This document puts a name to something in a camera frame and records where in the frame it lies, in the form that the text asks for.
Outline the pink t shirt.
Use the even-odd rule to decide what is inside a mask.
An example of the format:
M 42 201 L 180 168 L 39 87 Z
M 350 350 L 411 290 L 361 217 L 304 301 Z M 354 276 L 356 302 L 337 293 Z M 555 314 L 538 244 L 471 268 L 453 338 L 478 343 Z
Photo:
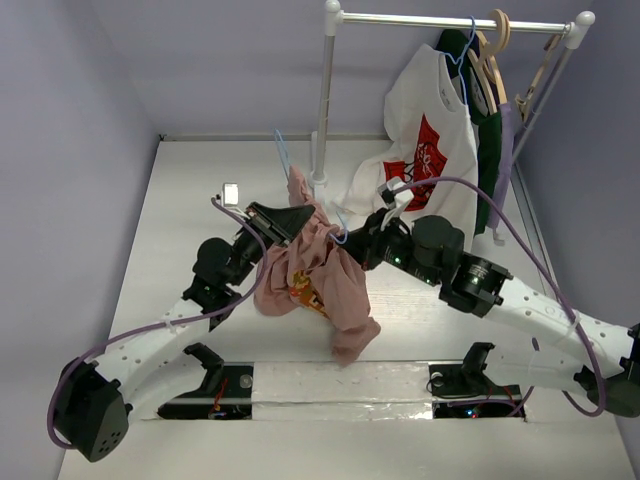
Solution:
M 254 305 L 266 316 L 304 308 L 325 317 L 333 326 L 331 355 L 349 365 L 381 332 L 371 316 L 365 272 L 334 242 L 341 228 L 329 220 L 295 166 L 289 168 L 287 189 L 290 206 L 313 205 L 315 213 L 289 246 L 268 250 Z

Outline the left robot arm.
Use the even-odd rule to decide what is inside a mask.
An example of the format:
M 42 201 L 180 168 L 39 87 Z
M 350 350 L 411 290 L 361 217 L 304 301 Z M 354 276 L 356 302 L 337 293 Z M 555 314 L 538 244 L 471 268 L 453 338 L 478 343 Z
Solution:
M 289 245 L 315 211 L 312 205 L 269 208 L 251 203 L 234 241 L 204 241 L 193 279 L 161 321 L 119 334 L 69 362 L 47 410 L 50 439 L 97 462 L 119 445 L 131 422 L 185 394 L 217 396 L 224 361 L 203 338 L 248 300 L 236 292 L 252 271 L 266 273 L 269 247 Z

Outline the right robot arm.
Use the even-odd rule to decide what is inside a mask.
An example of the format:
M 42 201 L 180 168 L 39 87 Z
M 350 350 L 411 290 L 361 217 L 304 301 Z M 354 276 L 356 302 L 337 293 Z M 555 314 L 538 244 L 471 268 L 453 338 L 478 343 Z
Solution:
M 557 301 L 506 268 L 464 251 L 463 233 L 439 216 L 407 226 L 370 215 L 348 233 L 346 252 L 365 270 L 383 262 L 438 288 L 438 297 L 463 314 L 535 338 L 532 352 L 475 342 L 463 360 L 432 372 L 433 394 L 452 400 L 496 393 L 503 386 L 538 386 L 587 398 L 627 418 L 639 414 L 639 329 L 585 314 L 571 320 Z

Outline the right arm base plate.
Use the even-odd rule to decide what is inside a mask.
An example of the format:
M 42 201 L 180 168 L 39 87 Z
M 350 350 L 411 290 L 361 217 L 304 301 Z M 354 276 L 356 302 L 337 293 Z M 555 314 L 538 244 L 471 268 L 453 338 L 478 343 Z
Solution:
M 490 342 L 476 342 L 462 360 L 429 366 L 426 391 L 433 397 L 434 419 L 526 419 L 520 387 L 498 385 L 485 375 L 494 348 Z

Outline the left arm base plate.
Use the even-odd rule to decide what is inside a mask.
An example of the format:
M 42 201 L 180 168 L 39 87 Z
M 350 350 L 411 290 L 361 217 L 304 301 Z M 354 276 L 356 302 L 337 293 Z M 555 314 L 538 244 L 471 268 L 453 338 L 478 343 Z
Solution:
M 204 376 L 199 387 L 164 403 L 164 420 L 251 420 L 253 363 L 230 363 L 208 346 L 196 343 L 184 353 L 198 360 Z

